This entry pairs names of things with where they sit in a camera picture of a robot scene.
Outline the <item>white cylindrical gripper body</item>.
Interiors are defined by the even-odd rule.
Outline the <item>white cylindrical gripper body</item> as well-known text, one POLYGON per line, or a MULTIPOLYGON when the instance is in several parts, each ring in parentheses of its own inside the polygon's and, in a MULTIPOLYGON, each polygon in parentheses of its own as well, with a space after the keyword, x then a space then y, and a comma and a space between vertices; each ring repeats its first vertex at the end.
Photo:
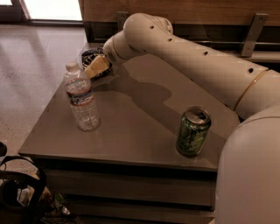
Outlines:
POLYGON ((103 51, 113 64, 122 64, 137 56, 145 55, 143 49, 146 32, 142 30, 122 30, 109 38, 103 51))

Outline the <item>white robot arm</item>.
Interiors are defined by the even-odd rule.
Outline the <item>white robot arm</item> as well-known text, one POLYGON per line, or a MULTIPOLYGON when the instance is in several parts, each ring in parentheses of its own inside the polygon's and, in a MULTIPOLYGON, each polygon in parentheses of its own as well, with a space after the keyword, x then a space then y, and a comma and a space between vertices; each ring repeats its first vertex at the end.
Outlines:
POLYGON ((111 63, 158 56, 232 109, 242 123, 220 155, 216 224, 280 223, 280 74, 174 35, 171 22, 129 16, 103 52, 111 63))

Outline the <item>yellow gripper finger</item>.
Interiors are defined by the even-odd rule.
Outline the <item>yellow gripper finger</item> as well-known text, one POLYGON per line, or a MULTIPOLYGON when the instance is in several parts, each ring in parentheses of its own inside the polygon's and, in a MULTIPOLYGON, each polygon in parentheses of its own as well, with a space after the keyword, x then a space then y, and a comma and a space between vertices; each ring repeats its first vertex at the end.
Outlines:
POLYGON ((85 68, 85 74, 92 79, 109 69, 109 62, 103 55, 96 56, 85 68))

